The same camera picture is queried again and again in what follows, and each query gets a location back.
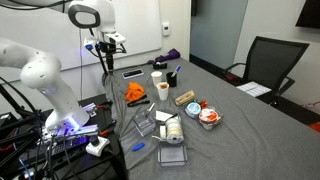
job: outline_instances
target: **whiteboard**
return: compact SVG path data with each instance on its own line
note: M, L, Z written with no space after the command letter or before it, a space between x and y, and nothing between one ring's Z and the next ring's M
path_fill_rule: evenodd
M127 54L115 54L115 59L144 53L162 46L160 8L158 0L113 0L116 30L126 38ZM79 30L67 14L51 9L17 11L0 7L0 36L12 41L55 54L62 70L82 64L98 63L80 42L89 36L89 30ZM0 76L18 80L20 70L0 67Z

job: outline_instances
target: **purple object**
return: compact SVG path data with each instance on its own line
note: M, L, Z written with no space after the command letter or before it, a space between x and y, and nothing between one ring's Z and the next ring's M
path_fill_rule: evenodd
M155 62L163 62L168 60L177 59L180 57L180 53L176 49L171 49L166 56L159 56L155 59Z

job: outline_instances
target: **white cup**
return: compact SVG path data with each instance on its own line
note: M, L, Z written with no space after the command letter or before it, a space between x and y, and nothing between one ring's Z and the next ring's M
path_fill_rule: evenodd
M164 101L168 99L169 84L167 82L161 82L157 84L158 94L160 100Z
M154 71L153 73L151 73L151 77L152 77L154 86L157 86L157 84L161 82L162 72Z

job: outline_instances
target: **gray table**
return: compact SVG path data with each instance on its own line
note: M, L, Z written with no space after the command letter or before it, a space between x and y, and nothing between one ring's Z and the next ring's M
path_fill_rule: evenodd
M166 101L159 100L152 84L151 65L138 67L145 75L129 80L123 80L121 73L137 68L115 71L106 86L107 97L113 98L118 108L114 117L130 179L320 178L320 134L183 59L169 61L168 69L161 71L173 71L178 64L182 67L178 86L170 88ZM145 88L148 99L156 103L153 111L180 110L188 154L185 166L160 166L159 141L151 135L141 137L130 121L139 107L125 106L123 93L129 81ZM189 90L225 115L219 126L207 131L174 105L172 97ZM132 152L139 142L145 147Z

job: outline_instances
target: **pen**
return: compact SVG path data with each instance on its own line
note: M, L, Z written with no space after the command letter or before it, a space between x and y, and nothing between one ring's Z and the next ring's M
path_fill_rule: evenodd
M181 66L178 65L178 66L176 67L176 69L174 70L174 72L172 73L171 77L174 77L174 76L180 71L180 69L181 69Z

